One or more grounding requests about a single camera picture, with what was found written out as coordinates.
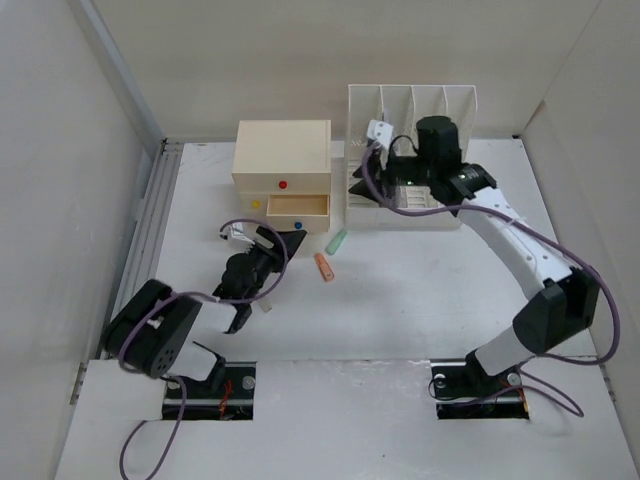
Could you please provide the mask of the grey eraser block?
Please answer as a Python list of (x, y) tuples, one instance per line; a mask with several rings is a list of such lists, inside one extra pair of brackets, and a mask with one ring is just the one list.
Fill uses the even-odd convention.
[(262, 298), (259, 301), (259, 305), (264, 313), (268, 313), (272, 310), (272, 304), (268, 298)]

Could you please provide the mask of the green highlighter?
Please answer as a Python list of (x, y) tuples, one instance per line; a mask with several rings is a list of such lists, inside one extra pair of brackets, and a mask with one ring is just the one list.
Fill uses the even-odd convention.
[(332, 237), (332, 239), (329, 241), (329, 243), (325, 247), (325, 253), (330, 256), (334, 255), (339, 250), (342, 243), (344, 242), (344, 239), (346, 238), (347, 234), (348, 234), (348, 231), (346, 229), (339, 230)]

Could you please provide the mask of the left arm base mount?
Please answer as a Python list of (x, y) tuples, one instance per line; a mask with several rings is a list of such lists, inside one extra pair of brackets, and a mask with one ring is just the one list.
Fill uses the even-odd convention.
[(185, 421), (252, 420), (256, 389), (256, 363), (231, 362), (211, 390), (204, 382), (185, 378)]

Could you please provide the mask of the beige wooden drawer cabinet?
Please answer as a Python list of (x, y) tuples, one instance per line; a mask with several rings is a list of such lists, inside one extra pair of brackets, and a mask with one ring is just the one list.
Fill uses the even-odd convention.
[(244, 212), (279, 231), (330, 229), (331, 122), (243, 120), (232, 178)]

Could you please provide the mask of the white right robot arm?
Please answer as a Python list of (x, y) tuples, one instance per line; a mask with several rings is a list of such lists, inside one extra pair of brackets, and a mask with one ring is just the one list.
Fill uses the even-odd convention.
[(406, 217), (395, 204), (404, 185), (422, 186), (439, 209), (471, 228), (507, 267), (527, 300), (512, 324), (465, 358), (463, 381), (477, 394), (495, 387), (500, 374), (543, 355), (588, 329), (600, 287), (594, 274), (568, 262), (550, 240), (515, 217), (496, 180), (479, 164), (467, 163), (457, 125), (447, 116), (427, 116), (417, 124), (410, 155), (395, 150), (399, 135), (391, 124), (371, 120), (366, 150), (351, 193)]

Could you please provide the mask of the orange highlighter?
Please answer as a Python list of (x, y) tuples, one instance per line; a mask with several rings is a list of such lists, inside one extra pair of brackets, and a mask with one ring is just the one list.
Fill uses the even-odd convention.
[(316, 253), (314, 255), (314, 261), (319, 269), (322, 279), (325, 282), (330, 282), (335, 278), (335, 274), (322, 253)]

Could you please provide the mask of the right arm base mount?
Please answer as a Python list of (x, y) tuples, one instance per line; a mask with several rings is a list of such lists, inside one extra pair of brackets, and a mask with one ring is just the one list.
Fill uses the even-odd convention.
[(428, 393), (439, 420), (528, 420), (520, 372), (511, 367), (486, 376), (464, 359), (430, 361)]

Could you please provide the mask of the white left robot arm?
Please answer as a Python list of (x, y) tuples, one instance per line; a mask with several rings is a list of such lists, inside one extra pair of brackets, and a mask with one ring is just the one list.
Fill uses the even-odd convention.
[(217, 394), (223, 387), (226, 360), (191, 335), (205, 303), (222, 307), (225, 334), (237, 333), (252, 314), (252, 304), (275, 287), (268, 278), (282, 277), (307, 231), (276, 231), (257, 221), (256, 233), (270, 247), (250, 239), (248, 247), (226, 261), (219, 285), (212, 294), (178, 293), (151, 279), (134, 294), (106, 326), (103, 350), (121, 365), (152, 379), (181, 378), (201, 396)]

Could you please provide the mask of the aluminium frame rail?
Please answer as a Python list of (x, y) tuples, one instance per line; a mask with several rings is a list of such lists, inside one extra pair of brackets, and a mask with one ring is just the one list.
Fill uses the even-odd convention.
[(144, 195), (133, 211), (135, 229), (122, 273), (115, 283), (117, 289), (107, 310), (105, 326), (155, 275), (183, 148), (183, 143), (168, 140), (163, 140), (158, 148)]

